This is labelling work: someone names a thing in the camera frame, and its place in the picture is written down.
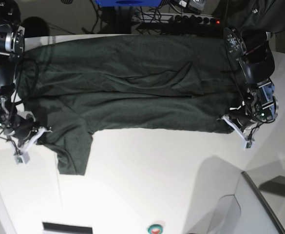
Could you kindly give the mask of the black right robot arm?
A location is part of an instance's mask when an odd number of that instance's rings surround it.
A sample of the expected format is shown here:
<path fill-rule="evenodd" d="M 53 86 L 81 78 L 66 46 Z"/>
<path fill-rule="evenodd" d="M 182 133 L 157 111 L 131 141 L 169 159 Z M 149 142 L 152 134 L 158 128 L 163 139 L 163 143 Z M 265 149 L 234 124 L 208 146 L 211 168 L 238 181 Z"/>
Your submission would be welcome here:
<path fill-rule="evenodd" d="M 33 116 L 22 117 L 16 109 L 17 71 L 24 53 L 25 28 L 14 0 L 0 0 L 0 130 L 23 147 L 38 129 Z"/>

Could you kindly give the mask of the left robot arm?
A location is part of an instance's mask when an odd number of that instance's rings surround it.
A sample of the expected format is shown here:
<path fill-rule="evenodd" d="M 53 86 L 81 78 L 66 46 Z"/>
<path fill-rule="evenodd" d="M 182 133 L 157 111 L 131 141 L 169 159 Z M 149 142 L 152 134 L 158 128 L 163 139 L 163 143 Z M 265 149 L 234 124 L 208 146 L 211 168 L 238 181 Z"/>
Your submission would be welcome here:
<path fill-rule="evenodd" d="M 285 0 L 234 0 L 228 13 L 224 29 L 227 56 L 238 62 L 244 75 L 244 84 L 236 81 L 242 108 L 231 111 L 228 119 L 244 131 L 277 117 L 275 86 L 270 79 L 275 62 L 269 40 L 285 28 Z"/>

